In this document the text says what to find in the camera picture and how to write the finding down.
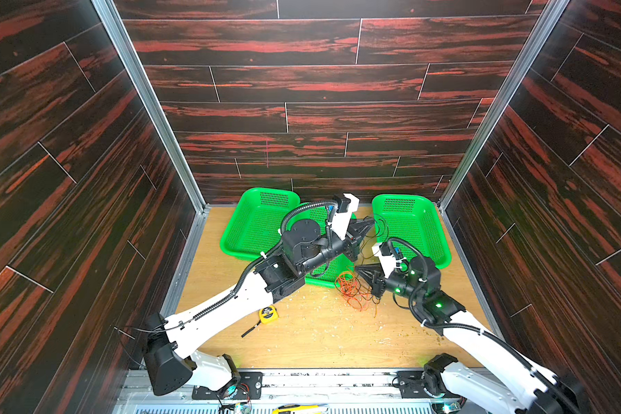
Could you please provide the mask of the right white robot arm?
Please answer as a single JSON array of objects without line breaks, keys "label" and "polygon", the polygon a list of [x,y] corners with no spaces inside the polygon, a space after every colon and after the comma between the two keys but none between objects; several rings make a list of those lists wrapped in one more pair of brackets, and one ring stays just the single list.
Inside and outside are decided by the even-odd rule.
[{"label": "right white robot arm", "polygon": [[588,413],[591,405],[584,386],[572,375],[559,376],[499,338],[464,305],[441,288],[441,272],[418,249],[412,258],[401,249],[407,241],[392,237],[374,246],[378,263],[355,272],[377,298],[390,292],[407,300],[407,308],[426,329],[465,350],[485,369],[478,374],[443,353],[423,367],[424,391],[441,398],[454,394],[490,413]]}]

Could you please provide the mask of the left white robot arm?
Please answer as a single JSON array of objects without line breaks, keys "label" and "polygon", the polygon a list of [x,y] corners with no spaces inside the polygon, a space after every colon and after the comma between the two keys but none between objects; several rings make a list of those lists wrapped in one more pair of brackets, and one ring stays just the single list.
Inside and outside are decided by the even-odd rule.
[{"label": "left white robot arm", "polygon": [[229,355],[212,356],[199,348],[217,333],[247,315],[274,305],[305,285],[319,267],[338,257],[355,262],[374,218],[357,219],[359,200],[344,193],[306,203],[281,220],[279,240],[246,266],[234,286],[185,312],[150,316],[143,359],[156,396],[181,386],[204,387],[230,396],[241,374]]}]

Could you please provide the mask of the middle green basket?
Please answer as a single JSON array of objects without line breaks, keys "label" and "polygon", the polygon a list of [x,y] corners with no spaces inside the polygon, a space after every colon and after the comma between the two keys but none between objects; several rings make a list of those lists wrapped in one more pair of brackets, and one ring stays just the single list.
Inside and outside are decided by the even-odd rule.
[{"label": "middle green basket", "polygon": [[[291,229],[293,224],[300,220],[310,219],[316,222],[320,228],[320,234],[324,236],[326,234],[326,221],[328,218],[328,211],[326,207],[319,207],[313,210],[307,210],[293,217],[287,225],[288,229]],[[322,265],[314,269],[310,274],[305,276],[305,283],[311,286],[319,286],[323,288],[334,289],[336,278],[343,272],[351,271],[354,269],[353,262],[346,258],[344,255],[340,255],[333,259],[328,265]]]}]

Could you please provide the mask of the green basket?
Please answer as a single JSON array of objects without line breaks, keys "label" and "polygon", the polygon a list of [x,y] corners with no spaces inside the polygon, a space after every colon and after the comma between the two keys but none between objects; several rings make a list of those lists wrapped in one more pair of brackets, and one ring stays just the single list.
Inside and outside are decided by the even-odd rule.
[{"label": "green basket", "polygon": [[220,241],[221,250],[252,262],[279,240],[284,216],[300,205],[293,191],[256,187],[243,193]]},{"label": "green basket", "polygon": [[431,200],[415,195],[381,194],[373,199],[372,207],[379,243],[398,237],[434,260],[438,269],[450,265],[450,248]]},{"label": "green basket", "polygon": [[[326,221],[328,218],[328,211],[326,207],[319,207],[313,210],[307,210],[293,217],[287,225],[288,229],[291,229],[293,224],[300,220],[310,219],[316,222],[320,228],[320,234],[324,236],[326,234]],[[305,276],[305,283],[311,286],[319,286],[323,288],[334,289],[336,278],[343,272],[351,271],[354,269],[353,262],[346,258],[344,255],[340,255],[333,259],[328,265],[322,265],[314,269],[310,274]]]}]

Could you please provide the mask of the right green basket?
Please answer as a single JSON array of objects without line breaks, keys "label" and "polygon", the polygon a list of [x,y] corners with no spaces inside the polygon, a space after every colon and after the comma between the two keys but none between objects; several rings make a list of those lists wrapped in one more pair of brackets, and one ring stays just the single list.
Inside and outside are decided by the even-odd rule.
[{"label": "right green basket", "polygon": [[438,269],[450,265],[450,248],[431,200],[415,195],[381,194],[373,199],[372,207],[379,243],[398,237],[434,260]]}]

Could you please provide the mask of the left green basket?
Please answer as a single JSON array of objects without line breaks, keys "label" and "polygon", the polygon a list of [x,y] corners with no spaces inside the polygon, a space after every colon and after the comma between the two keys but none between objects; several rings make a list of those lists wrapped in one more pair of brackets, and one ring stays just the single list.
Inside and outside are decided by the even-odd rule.
[{"label": "left green basket", "polygon": [[293,191],[256,187],[243,193],[220,241],[221,250],[252,262],[279,240],[284,216],[300,205]]}]

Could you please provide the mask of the yellow tape measure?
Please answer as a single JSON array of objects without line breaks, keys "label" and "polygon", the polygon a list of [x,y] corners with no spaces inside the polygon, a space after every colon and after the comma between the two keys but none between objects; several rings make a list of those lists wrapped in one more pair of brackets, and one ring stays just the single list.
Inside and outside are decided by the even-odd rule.
[{"label": "yellow tape measure", "polygon": [[254,331],[260,325],[271,324],[272,322],[275,322],[278,319],[279,319],[279,313],[274,306],[271,305],[271,306],[267,306],[265,308],[260,309],[258,311],[258,321],[256,322],[254,326],[252,326],[247,331],[245,331],[241,335],[241,338],[245,338],[245,336],[247,336],[249,333]]}]

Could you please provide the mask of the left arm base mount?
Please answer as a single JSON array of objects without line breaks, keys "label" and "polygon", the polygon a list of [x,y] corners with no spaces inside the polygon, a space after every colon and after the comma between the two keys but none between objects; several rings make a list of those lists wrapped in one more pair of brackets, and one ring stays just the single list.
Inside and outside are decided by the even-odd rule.
[{"label": "left arm base mount", "polygon": [[259,400],[262,396],[263,372],[239,371],[232,379],[216,392],[204,386],[195,386],[191,393],[192,400]]}]

